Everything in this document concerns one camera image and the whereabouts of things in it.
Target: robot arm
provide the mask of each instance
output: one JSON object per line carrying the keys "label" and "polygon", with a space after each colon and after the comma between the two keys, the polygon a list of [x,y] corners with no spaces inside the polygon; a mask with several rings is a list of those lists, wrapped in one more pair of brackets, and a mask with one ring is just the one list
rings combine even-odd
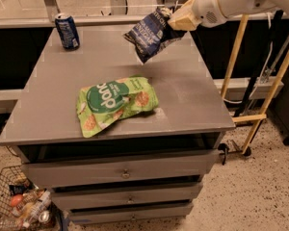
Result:
{"label": "robot arm", "polygon": [[174,30],[193,31],[197,25],[215,27],[239,14],[274,11],[281,8],[289,16],[289,0],[189,0],[169,20]]}

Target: wheel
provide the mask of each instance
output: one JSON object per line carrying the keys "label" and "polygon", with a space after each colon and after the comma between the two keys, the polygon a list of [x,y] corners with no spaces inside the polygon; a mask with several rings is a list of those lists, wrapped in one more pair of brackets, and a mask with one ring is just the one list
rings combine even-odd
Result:
{"label": "wheel", "polygon": [[227,152],[229,151],[229,147],[228,147],[225,143],[221,143],[221,144],[219,145],[218,150],[221,150],[221,151],[227,153]]}
{"label": "wheel", "polygon": [[251,149],[250,147],[247,148],[247,150],[245,151],[245,153],[243,154],[245,157],[249,157],[251,155]]}
{"label": "wheel", "polygon": [[289,137],[286,137],[283,142],[284,145],[289,145]]}

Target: blue can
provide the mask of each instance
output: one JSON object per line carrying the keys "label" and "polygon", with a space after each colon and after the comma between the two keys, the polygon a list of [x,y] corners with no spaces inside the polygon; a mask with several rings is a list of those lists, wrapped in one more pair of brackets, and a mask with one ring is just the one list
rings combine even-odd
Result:
{"label": "blue can", "polygon": [[79,48],[79,37],[73,17],[66,13],[58,13],[55,16],[55,24],[64,49]]}

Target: green snack bag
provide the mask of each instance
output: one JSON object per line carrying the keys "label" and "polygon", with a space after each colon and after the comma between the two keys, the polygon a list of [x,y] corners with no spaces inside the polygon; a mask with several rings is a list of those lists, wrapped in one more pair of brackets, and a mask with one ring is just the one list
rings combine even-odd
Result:
{"label": "green snack bag", "polygon": [[81,88],[76,109],[83,136],[89,138],[116,120],[157,106],[157,96],[147,79],[129,77]]}

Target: wire basket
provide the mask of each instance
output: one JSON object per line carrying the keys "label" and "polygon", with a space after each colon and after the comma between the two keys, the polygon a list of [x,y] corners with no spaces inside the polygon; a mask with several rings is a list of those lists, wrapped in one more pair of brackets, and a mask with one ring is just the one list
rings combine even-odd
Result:
{"label": "wire basket", "polygon": [[[0,172],[0,218],[13,218],[11,213],[12,207],[10,206],[11,201],[11,194],[9,185],[19,185],[24,183],[27,180],[24,173],[21,171],[20,166],[17,167],[4,167]],[[51,206],[51,212],[54,212],[54,207]],[[27,231],[36,231],[36,230],[45,230],[50,227],[45,228],[39,222],[32,223],[30,228],[21,228],[20,230],[27,230]]]}

